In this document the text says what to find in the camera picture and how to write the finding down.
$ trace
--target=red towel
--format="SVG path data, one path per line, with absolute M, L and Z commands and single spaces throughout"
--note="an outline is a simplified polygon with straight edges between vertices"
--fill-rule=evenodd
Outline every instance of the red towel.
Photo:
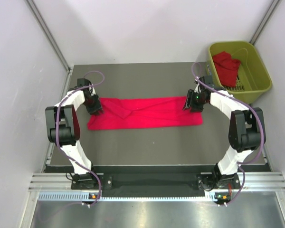
M 212 56 L 219 80 L 223 86 L 236 87 L 238 68 L 241 61 L 232 59 L 225 51 Z
M 117 99 L 100 98 L 104 113 L 92 115 L 89 130 L 192 126 L 203 123 L 201 113 L 183 111 L 185 96 Z

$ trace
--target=white wall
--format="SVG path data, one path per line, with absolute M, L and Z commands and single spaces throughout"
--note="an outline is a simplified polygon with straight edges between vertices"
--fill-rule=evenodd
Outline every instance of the white wall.
M 285 0 L 256 43 L 273 88 L 256 103 L 264 111 L 269 156 L 285 178 Z
M 0 1 L 0 228 L 14 228 L 48 140 L 66 71 L 23 0 Z
M 206 60 L 249 41 L 272 0 L 35 0 L 70 65 Z

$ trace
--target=green plastic basket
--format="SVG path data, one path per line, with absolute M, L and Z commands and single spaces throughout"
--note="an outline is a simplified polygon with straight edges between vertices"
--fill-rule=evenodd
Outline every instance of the green plastic basket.
M 231 54 L 232 58 L 241 60 L 234 88 L 220 83 L 214 67 L 212 56 L 223 51 Z M 246 41 L 218 42 L 209 47 L 208 55 L 207 71 L 213 76 L 214 84 L 226 88 L 235 98 L 250 104 L 271 88 L 272 82 L 266 67 L 252 44 Z

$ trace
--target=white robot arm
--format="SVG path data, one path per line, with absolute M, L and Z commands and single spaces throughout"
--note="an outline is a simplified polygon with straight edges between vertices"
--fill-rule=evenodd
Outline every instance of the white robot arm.
M 91 82 L 87 79 L 78 79 L 77 87 L 71 89 L 65 96 L 68 99 L 61 105 L 59 114 L 59 144 L 68 157 L 73 158 L 87 169 L 93 170 L 93 165 L 85 155 L 79 141 L 80 128 L 76 111 L 80 105 L 84 104 L 90 114 L 99 114 L 102 111 L 102 107 L 93 87 L 73 93 L 75 89 L 88 85 L 91 85 Z M 53 107 L 46 108 L 47 136 L 50 142 L 53 143 L 56 143 L 56 116 L 59 104 L 60 102 Z M 73 160 L 70 160 L 70 162 L 74 167 L 75 174 L 83 175 L 87 173 L 85 169 L 78 166 Z
M 230 120 L 228 140 L 230 143 L 229 148 L 222 160 L 220 160 L 212 171 L 212 178 L 205 180 L 211 182 L 210 189 L 222 188 L 229 184 L 238 171 L 239 163 L 255 150 L 261 142 L 261 134 L 256 118 L 252 112 L 241 103 L 229 99 L 232 96 L 223 88 L 215 88 L 212 81 L 212 76 L 204 76 L 199 78 L 203 83 L 209 85 L 220 93 L 212 93 L 198 83 L 195 90 L 189 90 L 187 94 L 185 109 L 191 109 L 192 112 L 202 112 L 204 104 L 211 104 L 217 107 L 226 117 Z M 254 108 L 257 116 L 259 117 L 263 130 L 264 118 L 263 112 L 260 108 Z

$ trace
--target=gray table surface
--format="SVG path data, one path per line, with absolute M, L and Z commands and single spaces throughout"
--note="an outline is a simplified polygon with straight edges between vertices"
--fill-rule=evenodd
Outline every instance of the gray table surface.
M 95 88 L 100 97 L 185 96 L 196 86 L 190 67 L 191 63 L 76 65 L 70 87 L 86 72 L 98 70 L 105 75 L 105 81 Z M 93 73 L 87 79 L 97 83 L 101 77 Z M 90 131 L 86 125 L 90 115 L 82 105 L 77 111 L 80 142 L 94 165 L 215 164 L 229 146 L 229 120 L 217 108 L 204 107 L 204 123 L 200 126 Z M 256 163 L 264 164 L 264 158 Z M 55 147 L 51 165 L 70 162 Z

